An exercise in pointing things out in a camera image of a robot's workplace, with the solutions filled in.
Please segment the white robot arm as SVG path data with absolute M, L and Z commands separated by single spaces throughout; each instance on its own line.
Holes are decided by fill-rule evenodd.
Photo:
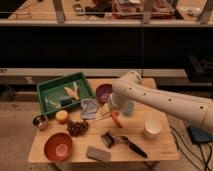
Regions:
M 129 71 L 115 79 L 108 100 L 109 108 L 121 110 L 133 100 L 213 134 L 212 99 L 152 89 L 142 86 L 141 82 L 141 75 L 136 71 Z

